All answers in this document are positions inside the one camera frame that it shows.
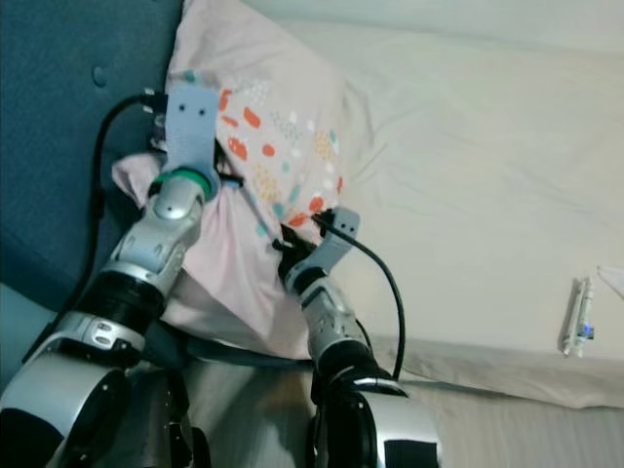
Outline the pink pillow with coloured dots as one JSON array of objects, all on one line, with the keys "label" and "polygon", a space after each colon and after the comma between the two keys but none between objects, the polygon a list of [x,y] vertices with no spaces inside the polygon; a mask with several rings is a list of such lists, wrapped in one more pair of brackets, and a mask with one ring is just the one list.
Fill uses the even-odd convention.
[{"label": "pink pillow with coloured dots", "polygon": [[278,278],[285,230],[320,244],[346,166],[369,142],[343,77],[242,0],[184,0],[171,85],[219,92],[223,183],[188,247],[165,321],[193,337],[304,360],[306,321]]}]

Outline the white paper tissue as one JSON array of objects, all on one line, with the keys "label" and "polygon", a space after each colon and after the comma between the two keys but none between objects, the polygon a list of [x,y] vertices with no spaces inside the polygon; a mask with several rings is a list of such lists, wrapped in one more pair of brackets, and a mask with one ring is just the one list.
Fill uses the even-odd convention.
[{"label": "white paper tissue", "polygon": [[624,266],[607,266],[601,264],[597,267],[598,276],[603,282],[615,290],[621,299],[624,299]]}]

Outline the mattress with cream sheet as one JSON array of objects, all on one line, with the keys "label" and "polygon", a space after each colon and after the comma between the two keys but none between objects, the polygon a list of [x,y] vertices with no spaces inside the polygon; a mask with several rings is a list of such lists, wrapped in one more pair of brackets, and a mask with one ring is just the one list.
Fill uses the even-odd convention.
[{"label": "mattress with cream sheet", "polygon": [[[406,308],[403,379],[624,409],[624,53],[312,19],[281,25],[370,117],[342,202]],[[584,356],[561,347],[592,278]]]}]

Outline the grey left robot leg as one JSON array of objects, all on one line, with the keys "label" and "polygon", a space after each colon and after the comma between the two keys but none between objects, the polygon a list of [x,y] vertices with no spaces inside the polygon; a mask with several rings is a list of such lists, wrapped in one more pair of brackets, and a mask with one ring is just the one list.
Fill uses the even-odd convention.
[{"label": "grey left robot leg", "polygon": [[213,468],[204,432],[191,424],[181,371],[155,369],[138,381],[139,468]]}]

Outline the teal upholstered bed frame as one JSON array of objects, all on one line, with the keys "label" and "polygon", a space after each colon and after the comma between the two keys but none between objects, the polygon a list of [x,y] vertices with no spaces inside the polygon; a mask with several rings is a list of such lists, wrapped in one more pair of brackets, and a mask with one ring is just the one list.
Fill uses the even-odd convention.
[{"label": "teal upholstered bed frame", "polygon": [[146,150],[152,119],[110,108],[164,88],[183,0],[0,1],[1,281],[50,309],[68,300],[90,238],[107,255],[137,210],[113,161]]}]

